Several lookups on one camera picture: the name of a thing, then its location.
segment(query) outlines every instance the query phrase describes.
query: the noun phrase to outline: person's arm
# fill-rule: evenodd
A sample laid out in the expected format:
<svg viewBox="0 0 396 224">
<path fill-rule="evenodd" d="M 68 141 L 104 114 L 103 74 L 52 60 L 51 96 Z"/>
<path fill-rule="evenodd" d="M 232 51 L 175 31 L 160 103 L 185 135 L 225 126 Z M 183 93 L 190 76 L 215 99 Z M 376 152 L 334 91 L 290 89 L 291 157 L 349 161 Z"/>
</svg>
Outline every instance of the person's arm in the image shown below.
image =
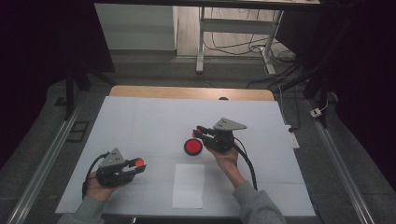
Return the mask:
<svg viewBox="0 0 396 224">
<path fill-rule="evenodd" d="M 282 213 L 267 193 L 264 190 L 259 192 L 255 190 L 239 173 L 238 152 L 234 148 L 224 153 L 218 153 L 211 148 L 207 150 L 215 156 L 220 169 L 235 188 L 233 196 L 240 205 L 240 217 L 243 223 L 286 223 Z"/>
<path fill-rule="evenodd" d="M 96 172 L 90 174 L 87 195 L 84 197 L 76 213 L 65 213 L 58 224 L 96 224 L 105 223 L 102 219 L 103 208 L 111 193 L 117 188 L 109 189 L 99 184 L 95 178 Z"/>
</svg>

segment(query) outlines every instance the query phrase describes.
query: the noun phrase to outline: hand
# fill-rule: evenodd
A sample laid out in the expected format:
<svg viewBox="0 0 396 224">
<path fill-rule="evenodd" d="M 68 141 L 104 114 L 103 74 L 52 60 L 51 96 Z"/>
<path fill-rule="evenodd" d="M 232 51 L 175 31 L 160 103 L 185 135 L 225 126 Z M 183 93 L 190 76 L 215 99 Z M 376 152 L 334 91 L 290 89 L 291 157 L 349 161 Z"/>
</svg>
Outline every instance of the hand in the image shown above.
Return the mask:
<svg viewBox="0 0 396 224">
<path fill-rule="evenodd" d="M 238 170 L 237 163 L 239 153 L 238 151 L 236 151 L 235 148 L 231 148 L 229 151 L 223 153 L 219 153 L 209 147 L 207 147 L 206 149 L 210 151 L 213 156 L 215 156 L 218 166 L 230 179 L 235 189 L 246 182 L 245 178 L 241 176 Z"/>
<path fill-rule="evenodd" d="M 215 156 L 216 162 L 218 163 L 221 170 L 225 173 L 229 169 L 236 168 L 238 166 L 238 151 L 231 148 L 229 151 L 219 153 L 212 148 L 207 147 L 213 156 Z"/>
<path fill-rule="evenodd" d="M 90 174 L 90 178 L 88 180 L 88 187 L 87 187 L 87 196 L 93 198 L 99 202 L 105 203 L 107 202 L 108 198 L 110 198 L 111 194 L 114 190 L 118 189 L 119 187 L 115 187 L 113 189 L 104 187 L 99 184 L 98 180 L 96 179 L 96 172 L 92 172 Z"/>
</svg>

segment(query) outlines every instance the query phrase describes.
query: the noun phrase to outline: table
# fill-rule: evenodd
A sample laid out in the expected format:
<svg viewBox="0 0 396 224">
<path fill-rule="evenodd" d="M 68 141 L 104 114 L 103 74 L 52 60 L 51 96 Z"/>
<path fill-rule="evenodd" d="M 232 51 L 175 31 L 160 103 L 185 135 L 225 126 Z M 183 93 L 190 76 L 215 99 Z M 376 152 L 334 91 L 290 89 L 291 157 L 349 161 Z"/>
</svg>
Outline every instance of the table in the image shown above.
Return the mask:
<svg viewBox="0 0 396 224">
<path fill-rule="evenodd" d="M 219 101 L 220 97 L 230 101 Z M 131 86 L 114 87 L 105 99 L 57 213 L 74 212 L 81 202 L 76 192 L 93 159 L 104 150 L 117 147 L 124 159 L 141 157 L 148 167 L 133 183 L 114 192 L 104 213 L 134 217 L 239 217 L 233 186 L 213 156 L 204 151 L 191 157 L 183 150 L 196 125 L 211 127 L 221 116 L 238 118 L 235 121 L 247 125 L 246 131 L 234 134 L 247 148 L 259 189 L 267 191 L 284 216 L 314 216 L 271 92 Z M 205 167 L 199 208 L 172 204 L 179 165 Z M 238 167 L 249 180 L 250 172 L 242 158 Z"/>
</svg>

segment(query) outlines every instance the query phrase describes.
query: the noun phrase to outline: power strip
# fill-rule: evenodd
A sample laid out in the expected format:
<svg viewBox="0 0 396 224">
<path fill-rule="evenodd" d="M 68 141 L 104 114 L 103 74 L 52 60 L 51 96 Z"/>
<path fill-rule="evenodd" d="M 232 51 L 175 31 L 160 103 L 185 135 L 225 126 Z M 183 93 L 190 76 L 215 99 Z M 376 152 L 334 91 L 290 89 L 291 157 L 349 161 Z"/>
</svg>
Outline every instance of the power strip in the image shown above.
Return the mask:
<svg viewBox="0 0 396 224">
<path fill-rule="evenodd" d="M 289 132 L 289 129 L 291 128 L 290 125 L 285 125 L 286 127 L 286 132 L 289 134 L 290 142 L 291 142 L 291 147 L 292 148 L 300 148 L 300 145 L 297 142 L 296 135 L 293 132 Z"/>
<path fill-rule="evenodd" d="M 318 108 L 311 110 L 310 113 L 312 118 L 317 118 L 321 115 L 321 111 Z"/>
</svg>

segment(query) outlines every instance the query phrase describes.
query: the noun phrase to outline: red lid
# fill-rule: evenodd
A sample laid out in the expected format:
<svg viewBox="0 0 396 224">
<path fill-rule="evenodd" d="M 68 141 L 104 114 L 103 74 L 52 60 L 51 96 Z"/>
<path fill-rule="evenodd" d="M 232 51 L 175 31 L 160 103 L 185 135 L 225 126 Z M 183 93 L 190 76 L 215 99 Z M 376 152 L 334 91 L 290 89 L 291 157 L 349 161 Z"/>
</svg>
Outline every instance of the red lid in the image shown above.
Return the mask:
<svg viewBox="0 0 396 224">
<path fill-rule="evenodd" d="M 191 156 L 196 156 L 202 151 L 202 143 L 198 139 L 192 138 L 184 144 L 184 150 Z"/>
</svg>

